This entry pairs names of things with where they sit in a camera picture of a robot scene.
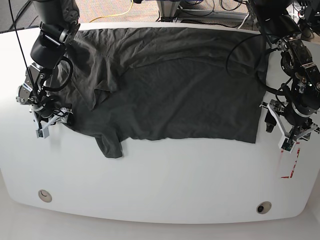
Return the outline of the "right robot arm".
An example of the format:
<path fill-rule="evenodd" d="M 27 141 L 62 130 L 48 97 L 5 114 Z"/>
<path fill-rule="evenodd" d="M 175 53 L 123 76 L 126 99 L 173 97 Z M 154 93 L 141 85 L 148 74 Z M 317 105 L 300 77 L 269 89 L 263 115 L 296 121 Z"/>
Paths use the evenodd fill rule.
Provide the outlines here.
<path fill-rule="evenodd" d="M 55 94 L 72 78 L 74 67 L 65 53 L 80 28 L 80 11 L 74 0 L 35 0 L 33 4 L 41 20 L 40 33 L 30 52 L 33 63 L 26 67 L 16 101 L 31 106 L 36 135 L 47 138 L 49 126 L 73 123 L 71 104 L 62 104 Z M 61 62 L 69 66 L 66 80 L 59 87 L 46 86 Z"/>

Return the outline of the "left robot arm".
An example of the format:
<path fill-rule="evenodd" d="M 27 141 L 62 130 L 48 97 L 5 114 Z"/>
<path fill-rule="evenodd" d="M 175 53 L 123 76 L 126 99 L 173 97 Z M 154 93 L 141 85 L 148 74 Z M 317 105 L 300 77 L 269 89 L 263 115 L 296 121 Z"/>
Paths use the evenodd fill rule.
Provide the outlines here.
<path fill-rule="evenodd" d="M 290 0 L 249 0 L 247 8 L 263 38 L 281 52 L 280 65 L 289 76 L 289 82 L 280 88 L 269 86 L 267 91 L 286 101 L 271 101 L 265 117 L 266 130 L 274 126 L 282 131 L 283 143 L 308 140 L 312 132 L 319 132 L 311 115 L 320 109 L 320 71 L 309 49 L 304 45 L 302 30 L 291 18 L 287 7 Z"/>

